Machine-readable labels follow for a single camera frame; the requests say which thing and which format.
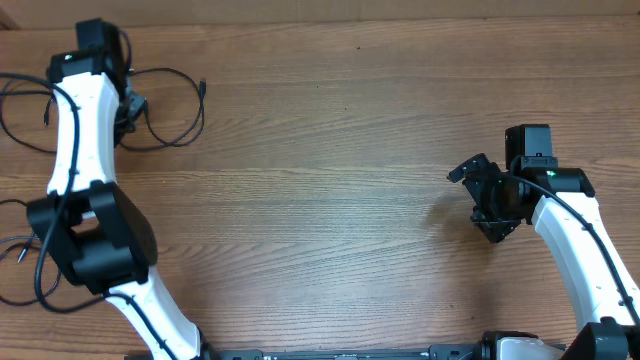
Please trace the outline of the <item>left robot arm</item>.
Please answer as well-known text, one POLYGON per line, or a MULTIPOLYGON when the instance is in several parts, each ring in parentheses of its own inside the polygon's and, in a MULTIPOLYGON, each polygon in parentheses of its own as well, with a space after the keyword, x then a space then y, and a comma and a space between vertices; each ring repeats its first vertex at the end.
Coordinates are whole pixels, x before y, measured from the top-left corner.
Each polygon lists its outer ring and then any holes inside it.
POLYGON ((129 80, 128 39, 101 19, 77 23, 76 35, 77 50, 53 56, 47 70, 59 116, 56 160, 45 197, 27 206, 39 257, 116 307, 148 358, 209 359, 201 330, 158 272, 150 223, 117 184, 115 147, 147 112, 129 80))

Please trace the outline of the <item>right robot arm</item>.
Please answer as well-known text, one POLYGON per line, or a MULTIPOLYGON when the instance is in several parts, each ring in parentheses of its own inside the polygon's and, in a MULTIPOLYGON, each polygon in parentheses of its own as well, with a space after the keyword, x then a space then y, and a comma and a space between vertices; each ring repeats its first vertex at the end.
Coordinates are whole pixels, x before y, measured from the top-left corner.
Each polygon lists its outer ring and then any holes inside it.
POLYGON ((475 202, 471 222, 492 243, 521 223, 549 249, 571 301, 577 336, 566 347, 517 331, 487 331, 469 359, 636 359, 639 287, 611 241, 595 190, 580 168, 562 168, 546 124, 505 131, 504 169, 479 153, 447 176, 475 202))

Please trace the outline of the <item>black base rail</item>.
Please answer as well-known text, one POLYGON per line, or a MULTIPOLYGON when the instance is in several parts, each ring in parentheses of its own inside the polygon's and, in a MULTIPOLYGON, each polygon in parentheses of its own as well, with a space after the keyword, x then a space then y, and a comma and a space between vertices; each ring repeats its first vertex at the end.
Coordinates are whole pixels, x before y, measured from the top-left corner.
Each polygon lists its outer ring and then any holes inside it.
POLYGON ((490 360, 497 359, 488 345, 436 344, 422 349, 267 352, 261 350, 216 351, 214 360, 490 360))

